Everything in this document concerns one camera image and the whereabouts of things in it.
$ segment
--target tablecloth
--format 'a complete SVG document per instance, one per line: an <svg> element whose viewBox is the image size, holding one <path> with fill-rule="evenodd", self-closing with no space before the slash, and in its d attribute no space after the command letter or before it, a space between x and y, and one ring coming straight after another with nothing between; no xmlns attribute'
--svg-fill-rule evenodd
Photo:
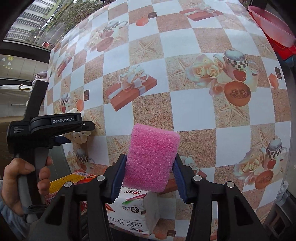
<svg viewBox="0 0 296 241"><path fill-rule="evenodd" d="M64 144L71 170L103 174L135 123L181 136L178 153L206 179L233 181L263 222L288 161L290 105L262 30L237 0L117 0L52 50L45 113L77 108L96 129ZM192 205L173 175L154 240L185 240ZM217 227L213 210L212 235Z"/></svg>

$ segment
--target building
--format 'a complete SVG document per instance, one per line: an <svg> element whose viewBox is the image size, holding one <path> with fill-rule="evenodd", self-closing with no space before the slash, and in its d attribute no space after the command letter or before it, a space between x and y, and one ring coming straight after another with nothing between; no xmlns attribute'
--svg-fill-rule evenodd
<svg viewBox="0 0 296 241"><path fill-rule="evenodd" d="M6 38L29 41L30 32L39 31L44 16L54 5L56 5L56 0L35 0L13 23Z"/></svg>

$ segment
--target pink sponge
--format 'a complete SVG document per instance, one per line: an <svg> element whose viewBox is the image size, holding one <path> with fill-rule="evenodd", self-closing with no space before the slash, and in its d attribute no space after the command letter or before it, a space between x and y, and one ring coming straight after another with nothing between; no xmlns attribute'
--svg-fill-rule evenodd
<svg viewBox="0 0 296 241"><path fill-rule="evenodd" d="M179 144L180 136L176 132L135 124L123 186L163 192Z"/></svg>

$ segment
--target metal rivet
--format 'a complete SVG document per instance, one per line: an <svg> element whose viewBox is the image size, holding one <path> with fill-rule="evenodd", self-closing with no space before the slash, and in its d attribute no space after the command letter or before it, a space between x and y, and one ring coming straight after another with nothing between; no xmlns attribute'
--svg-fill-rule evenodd
<svg viewBox="0 0 296 241"><path fill-rule="evenodd" d="M66 182L66 183L64 184L64 186L65 186L66 188L69 188L70 186L72 186L72 182Z"/></svg>
<svg viewBox="0 0 296 241"><path fill-rule="evenodd" d="M226 186L229 188L233 188L234 187L234 183L233 182L227 182Z"/></svg>
<svg viewBox="0 0 296 241"><path fill-rule="evenodd" d="M96 179L101 182L105 180L105 177L103 175L100 175L100 176L97 176Z"/></svg>
<svg viewBox="0 0 296 241"><path fill-rule="evenodd" d="M202 180L202 177L200 176L200 175L195 175L194 177L193 177L193 179L195 180L195 181L201 181Z"/></svg>

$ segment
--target plastic basin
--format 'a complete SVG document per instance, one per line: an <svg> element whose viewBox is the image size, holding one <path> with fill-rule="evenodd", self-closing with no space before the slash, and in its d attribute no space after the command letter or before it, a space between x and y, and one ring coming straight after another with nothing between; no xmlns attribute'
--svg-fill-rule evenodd
<svg viewBox="0 0 296 241"><path fill-rule="evenodd" d="M284 21L272 13L255 6L249 6L248 10L270 38L288 48L294 45L296 38Z"/></svg>

